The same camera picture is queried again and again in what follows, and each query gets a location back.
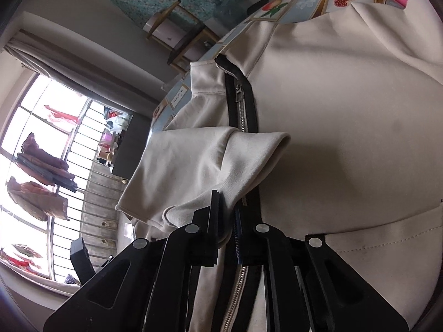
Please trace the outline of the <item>beige zip-up jacket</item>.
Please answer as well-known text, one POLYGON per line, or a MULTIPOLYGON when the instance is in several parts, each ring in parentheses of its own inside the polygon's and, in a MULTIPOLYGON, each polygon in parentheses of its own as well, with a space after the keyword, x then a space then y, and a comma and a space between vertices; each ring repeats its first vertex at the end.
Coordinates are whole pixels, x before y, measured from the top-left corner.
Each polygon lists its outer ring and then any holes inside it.
POLYGON ((220 189, 332 249, 418 324, 442 266, 442 21, 428 0, 353 3, 295 24, 252 22, 222 49, 249 81, 257 130, 228 124, 228 76, 191 66, 190 101, 150 136, 116 208, 166 235, 220 189))

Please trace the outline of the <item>pink hanging laundry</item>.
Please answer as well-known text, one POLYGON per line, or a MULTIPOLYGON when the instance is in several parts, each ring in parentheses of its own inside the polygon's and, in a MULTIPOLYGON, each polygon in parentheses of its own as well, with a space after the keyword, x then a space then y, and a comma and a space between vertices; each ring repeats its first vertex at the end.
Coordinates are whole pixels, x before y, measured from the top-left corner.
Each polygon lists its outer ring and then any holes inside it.
POLYGON ((77 191, 75 176, 68 171, 68 164, 40 148, 34 133, 26 137, 14 162, 34 180, 19 183, 11 177, 6 183, 9 197, 41 222, 46 222, 50 217, 67 220, 68 200, 49 188, 62 187, 70 192, 77 191))

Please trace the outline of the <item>wooden chair dark seat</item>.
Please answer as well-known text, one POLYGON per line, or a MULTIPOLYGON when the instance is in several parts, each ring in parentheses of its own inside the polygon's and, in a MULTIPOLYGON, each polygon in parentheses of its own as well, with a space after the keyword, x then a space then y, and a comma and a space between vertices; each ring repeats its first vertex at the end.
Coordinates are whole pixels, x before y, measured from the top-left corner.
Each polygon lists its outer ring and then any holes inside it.
POLYGON ((186 8, 181 6, 181 1, 176 0, 173 2, 170 7, 163 9, 158 17, 151 25, 150 29, 146 33, 147 40, 154 40, 162 47, 167 49, 170 53, 167 60, 167 65, 176 70, 180 75, 185 75, 187 70, 184 69, 180 65, 181 61, 184 61, 187 64, 190 64, 191 60, 186 58, 186 53, 198 42, 207 42, 210 46, 214 46, 219 40, 220 37, 212 31, 210 27, 208 27, 203 21, 197 18, 192 12, 188 11, 186 8), (176 43, 167 43, 166 41, 161 40, 159 37, 155 36, 155 32, 160 28, 162 24, 164 24, 168 17, 176 10, 180 10, 184 13, 188 18, 190 18, 194 24, 193 26, 186 32, 182 34, 180 39, 176 43))

